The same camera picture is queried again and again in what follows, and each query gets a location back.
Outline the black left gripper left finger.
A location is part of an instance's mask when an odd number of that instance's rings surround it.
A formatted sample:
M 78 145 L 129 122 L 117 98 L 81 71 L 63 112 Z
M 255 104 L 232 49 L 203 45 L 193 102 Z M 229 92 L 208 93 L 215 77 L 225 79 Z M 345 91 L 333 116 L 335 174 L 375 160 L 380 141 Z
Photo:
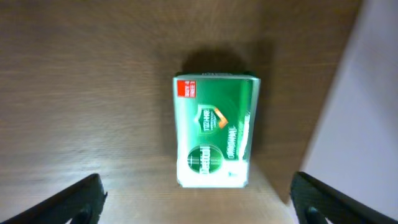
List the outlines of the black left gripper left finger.
M 3 224 L 97 224 L 107 196 L 100 175 L 90 174 Z

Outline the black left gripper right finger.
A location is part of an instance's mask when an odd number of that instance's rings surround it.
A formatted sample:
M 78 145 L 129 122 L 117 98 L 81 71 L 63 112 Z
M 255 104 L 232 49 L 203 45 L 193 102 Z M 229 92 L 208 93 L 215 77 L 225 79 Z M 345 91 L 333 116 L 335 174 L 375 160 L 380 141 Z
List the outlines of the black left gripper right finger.
M 397 224 L 305 172 L 294 174 L 290 198 L 300 224 Z

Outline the green soap box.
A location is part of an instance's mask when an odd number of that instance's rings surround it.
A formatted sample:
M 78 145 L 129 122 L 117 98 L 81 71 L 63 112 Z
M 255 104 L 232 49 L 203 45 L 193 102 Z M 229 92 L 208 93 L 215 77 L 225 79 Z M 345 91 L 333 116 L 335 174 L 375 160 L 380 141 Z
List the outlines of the green soap box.
M 177 181 L 184 188 L 243 188 L 261 80 L 252 72 L 173 79 Z

